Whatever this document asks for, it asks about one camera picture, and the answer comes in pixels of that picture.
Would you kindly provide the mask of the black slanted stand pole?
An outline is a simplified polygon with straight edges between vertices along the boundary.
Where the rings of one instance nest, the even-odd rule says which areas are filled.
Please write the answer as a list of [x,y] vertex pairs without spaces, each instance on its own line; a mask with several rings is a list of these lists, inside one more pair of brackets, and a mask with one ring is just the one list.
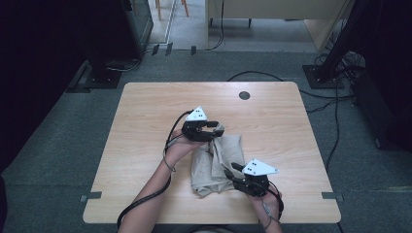
[[326,61],[321,66],[322,70],[332,77],[333,70],[342,57],[349,51],[358,46],[361,41],[361,32],[366,22],[366,8],[371,0],[356,0],[350,16],[338,37]]

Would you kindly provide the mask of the wooden chair legs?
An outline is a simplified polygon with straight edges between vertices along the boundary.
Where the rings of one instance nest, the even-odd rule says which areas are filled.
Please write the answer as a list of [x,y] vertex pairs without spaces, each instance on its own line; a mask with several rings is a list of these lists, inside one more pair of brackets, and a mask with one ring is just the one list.
[[[176,3],[177,0],[166,0],[166,1],[170,2],[170,4],[169,4],[170,5],[169,6],[169,8],[170,8],[169,13],[170,14],[169,15],[172,16],[174,11],[175,11],[175,8],[177,6],[177,3]],[[181,5],[184,7],[186,17],[189,17],[189,7],[188,7],[187,0],[179,0],[179,1],[180,1]],[[158,19],[162,20],[162,8],[161,8],[160,0],[154,0],[154,5],[155,5],[155,9],[157,11]]]

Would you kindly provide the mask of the person's right hand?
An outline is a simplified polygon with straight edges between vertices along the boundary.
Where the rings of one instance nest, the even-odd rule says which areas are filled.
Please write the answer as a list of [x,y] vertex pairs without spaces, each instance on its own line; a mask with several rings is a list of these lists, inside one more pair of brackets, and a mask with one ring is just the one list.
[[282,193],[276,188],[271,188],[264,196],[248,195],[247,198],[260,223],[268,223],[271,220],[279,222]]

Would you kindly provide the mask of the light wooden desk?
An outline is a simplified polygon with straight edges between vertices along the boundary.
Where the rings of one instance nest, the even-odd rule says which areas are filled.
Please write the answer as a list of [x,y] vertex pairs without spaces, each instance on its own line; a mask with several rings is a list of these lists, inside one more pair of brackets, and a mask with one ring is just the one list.
[[356,0],[205,0],[206,29],[211,18],[300,19],[318,51],[335,25],[347,19]]

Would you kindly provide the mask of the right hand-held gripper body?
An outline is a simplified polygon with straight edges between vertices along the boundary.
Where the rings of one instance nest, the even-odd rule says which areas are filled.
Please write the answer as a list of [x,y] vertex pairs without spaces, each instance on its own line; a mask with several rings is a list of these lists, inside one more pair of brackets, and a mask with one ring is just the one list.
[[234,188],[251,196],[264,196],[270,190],[268,175],[277,174],[279,170],[255,158],[243,166],[241,173],[244,177],[235,177],[232,181]]

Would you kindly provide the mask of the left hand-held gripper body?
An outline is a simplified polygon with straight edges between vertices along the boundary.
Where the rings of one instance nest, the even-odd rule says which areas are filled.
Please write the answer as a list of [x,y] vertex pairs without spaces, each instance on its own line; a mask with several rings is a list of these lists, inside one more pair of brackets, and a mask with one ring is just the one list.
[[182,133],[186,138],[193,142],[204,142],[202,140],[201,133],[210,132],[203,131],[203,128],[207,127],[207,122],[208,118],[204,113],[203,108],[201,106],[198,106],[186,117],[182,127]]

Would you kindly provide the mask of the black box on floor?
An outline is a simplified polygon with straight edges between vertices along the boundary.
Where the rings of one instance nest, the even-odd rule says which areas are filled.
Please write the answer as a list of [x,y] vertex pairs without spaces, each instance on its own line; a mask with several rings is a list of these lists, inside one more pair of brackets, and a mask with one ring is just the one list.
[[401,111],[390,109],[378,87],[366,72],[352,84],[355,103],[361,108],[380,150],[412,153],[412,103]]

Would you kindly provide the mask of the grey table edge bracket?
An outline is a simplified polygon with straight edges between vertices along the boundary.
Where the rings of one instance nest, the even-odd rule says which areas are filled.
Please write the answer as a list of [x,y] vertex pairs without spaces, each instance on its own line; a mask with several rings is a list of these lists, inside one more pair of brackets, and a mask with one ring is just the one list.
[[101,191],[94,191],[94,192],[89,192],[86,194],[82,194],[80,196],[80,201],[82,203],[87,202],[89,199],[100,199],[102,196],[102,192]]
[[322,197],[327,200],[336,200],[337,202],[344,202],[343,195],[335,192],[323,192]]

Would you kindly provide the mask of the beige short-sleeved shirt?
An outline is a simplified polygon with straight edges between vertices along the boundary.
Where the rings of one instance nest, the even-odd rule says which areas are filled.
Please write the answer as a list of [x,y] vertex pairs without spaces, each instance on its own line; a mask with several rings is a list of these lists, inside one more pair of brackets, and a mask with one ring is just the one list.
[[245,164],[241,135],[226,135],[220,124],[215,130],[222,131],[221,136],[196,149],[191,162],[191,188],[204,198],[211,193],[222,193],[234,188],[225,175],[229,170],[236,173],[232,163]]

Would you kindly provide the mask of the dark glass-fronted cabinet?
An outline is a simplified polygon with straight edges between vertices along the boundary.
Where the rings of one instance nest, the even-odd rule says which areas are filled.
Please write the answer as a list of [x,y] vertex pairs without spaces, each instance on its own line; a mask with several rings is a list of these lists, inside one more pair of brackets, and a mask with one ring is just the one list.
[[142,59],[154,27],[149,0],[120,1],[134,37],[138,57]]

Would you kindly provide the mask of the black flat stand base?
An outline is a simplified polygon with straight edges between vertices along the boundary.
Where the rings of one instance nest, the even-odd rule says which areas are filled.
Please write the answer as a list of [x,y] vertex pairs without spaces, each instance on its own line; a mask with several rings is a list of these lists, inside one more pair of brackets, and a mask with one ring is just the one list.
[[66,88],[67,93],[90,93],[93,89],[116,89],[121,72],[103,69],[95,71],[85,61]]

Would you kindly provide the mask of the black square stand base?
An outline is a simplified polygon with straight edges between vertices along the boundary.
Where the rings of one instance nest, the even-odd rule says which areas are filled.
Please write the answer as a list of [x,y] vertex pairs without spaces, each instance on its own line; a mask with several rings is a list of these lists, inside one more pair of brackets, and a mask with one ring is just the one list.
[[343,83],[338,83],[336,78],[328,76],[320,65],[303,65],[302,69],[312,89],[344,88]]

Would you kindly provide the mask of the person's left hand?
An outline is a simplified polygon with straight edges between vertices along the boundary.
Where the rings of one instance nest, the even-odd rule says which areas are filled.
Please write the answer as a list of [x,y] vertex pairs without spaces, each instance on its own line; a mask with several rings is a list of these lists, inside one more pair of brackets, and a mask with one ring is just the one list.
[[170,170],[173,170],[179,160],[203,145],[204,142],[193,142],[187,139],[180,129],[174,130],[171,139],[166,143],[163,161]]

